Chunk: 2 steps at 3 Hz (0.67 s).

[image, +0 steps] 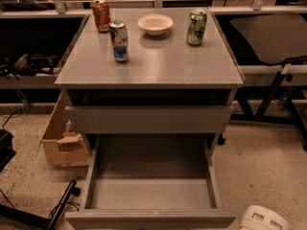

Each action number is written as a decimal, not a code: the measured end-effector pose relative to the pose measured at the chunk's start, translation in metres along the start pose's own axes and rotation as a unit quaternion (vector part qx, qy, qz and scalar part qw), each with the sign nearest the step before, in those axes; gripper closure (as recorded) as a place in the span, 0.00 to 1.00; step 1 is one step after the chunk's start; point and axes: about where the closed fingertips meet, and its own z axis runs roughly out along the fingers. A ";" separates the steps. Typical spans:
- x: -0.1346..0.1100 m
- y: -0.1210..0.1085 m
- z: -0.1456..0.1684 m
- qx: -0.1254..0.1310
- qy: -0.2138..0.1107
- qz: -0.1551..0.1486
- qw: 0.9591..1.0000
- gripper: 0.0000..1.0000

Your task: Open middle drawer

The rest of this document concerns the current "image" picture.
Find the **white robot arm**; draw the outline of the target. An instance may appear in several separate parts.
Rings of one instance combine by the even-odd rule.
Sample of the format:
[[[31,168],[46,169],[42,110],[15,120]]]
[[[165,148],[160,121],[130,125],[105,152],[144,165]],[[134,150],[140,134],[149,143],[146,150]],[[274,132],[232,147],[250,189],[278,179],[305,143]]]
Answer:
[[[292,227],[275,211],[259,205],[250,205],[243,215],[239,230],[292,230]]]

